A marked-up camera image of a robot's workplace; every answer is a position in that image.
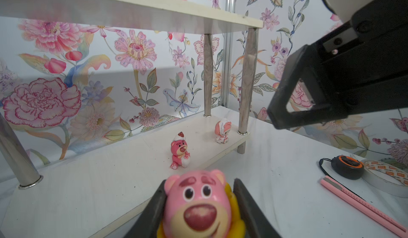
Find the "roll of tape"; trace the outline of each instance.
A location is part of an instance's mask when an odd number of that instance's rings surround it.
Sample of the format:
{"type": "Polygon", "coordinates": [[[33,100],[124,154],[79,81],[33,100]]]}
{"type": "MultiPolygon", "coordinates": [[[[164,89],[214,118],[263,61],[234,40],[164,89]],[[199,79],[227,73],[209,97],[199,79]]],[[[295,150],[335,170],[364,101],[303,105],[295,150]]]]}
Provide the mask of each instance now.
{"type": "Polygon", "coordinates": [[[383,162],[363,160],[362,178],[388,194],[408,198],[408,173],[383,162]]]}

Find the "metal pole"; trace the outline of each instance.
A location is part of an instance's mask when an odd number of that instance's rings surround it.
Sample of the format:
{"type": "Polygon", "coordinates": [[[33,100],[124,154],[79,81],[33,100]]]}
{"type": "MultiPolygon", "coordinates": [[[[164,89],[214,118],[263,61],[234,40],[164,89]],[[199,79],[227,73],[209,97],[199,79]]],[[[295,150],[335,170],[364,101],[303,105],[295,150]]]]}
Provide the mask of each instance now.
{"type": "MultiPolygon", "coordinates": [[[[258,54],[258,29],[249,28],[247,43],[245,45],[244,63],[242,65],[241,106],[239,107],[238,133],[248,133],[249,109],[252,101],[255,69],[258,54]]],[[[238,146],[238,153],[245,153],[245,143],[238,146]]]]}
{"type": "MultiPolygon", "coordinates": [[[[226,11],[235,11],[235,0],[227,0],[226,11]]],[[[223,51],[223,65],[221,76],[221,95],[220,103],[222,106],[228,108],[228,96],[231,88],[231,49],[232,49],[233,33],[224,34],[224,51],[223,51]]]]}
{"type": "Polygon", "coordinates": [[[19,189],[26,189],[42,180],[25,152],[13,129],[0,114],[0,151],[20,182],[19,189]]]}
{"type": "Polygon", "coordinates": [[[212,34],[204,34],[204,117],[211,117],[211,97],[213,90],[213,46],[212,34]]]}

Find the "figurine hat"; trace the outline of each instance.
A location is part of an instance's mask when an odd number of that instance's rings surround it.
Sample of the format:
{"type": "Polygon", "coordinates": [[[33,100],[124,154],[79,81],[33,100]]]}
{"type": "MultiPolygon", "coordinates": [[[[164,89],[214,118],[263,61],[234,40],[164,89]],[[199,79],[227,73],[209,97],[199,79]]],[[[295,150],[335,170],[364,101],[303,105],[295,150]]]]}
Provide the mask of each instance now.
{"type": "Polygon", "coordinates": [[[179,134],[176,135],[176,137],[174,137],[173,141],[177,140],[185,140],[183,132],[180,132],[179,134]]]}

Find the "yellow object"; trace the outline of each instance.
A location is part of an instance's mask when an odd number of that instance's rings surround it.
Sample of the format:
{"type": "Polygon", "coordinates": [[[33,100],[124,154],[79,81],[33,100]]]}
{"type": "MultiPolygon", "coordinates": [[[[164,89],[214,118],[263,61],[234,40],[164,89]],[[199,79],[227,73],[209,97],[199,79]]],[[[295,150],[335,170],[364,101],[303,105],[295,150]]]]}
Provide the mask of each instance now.
{"type": "MultiPolygon", "coordinates": [[[[228,183],[225,184],[224,189],[231,205],[231,227],[228,232],[227,238],[244,238],[245,223],[241,219],[241,214],[239,213],[237,197],[232,192],[231,187],[228,183]]],[[[163,229],[163,221],[160,222],[159,229],[157,229],[157,238],[166,238],[163,229]]]]}

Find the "bear eye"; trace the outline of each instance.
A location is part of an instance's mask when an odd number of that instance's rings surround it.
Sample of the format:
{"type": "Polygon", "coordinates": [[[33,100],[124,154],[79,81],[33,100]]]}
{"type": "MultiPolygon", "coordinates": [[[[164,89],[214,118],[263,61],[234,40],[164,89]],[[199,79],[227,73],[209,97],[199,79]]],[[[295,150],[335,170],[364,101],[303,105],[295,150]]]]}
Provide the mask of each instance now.
{"type": "Polygon", "coordinates": [[[210,185],[204,185],[201,188],[201,195],[204,198],[209,198],[211,196],[211,187],[210,187],[210,185]]]}
{"type": "Polygon", "coordinates": [[[192,187],[186,187],[183,192],[183,197],[186,202],[190,202],[194,198],[194,189],[192,187]]]}

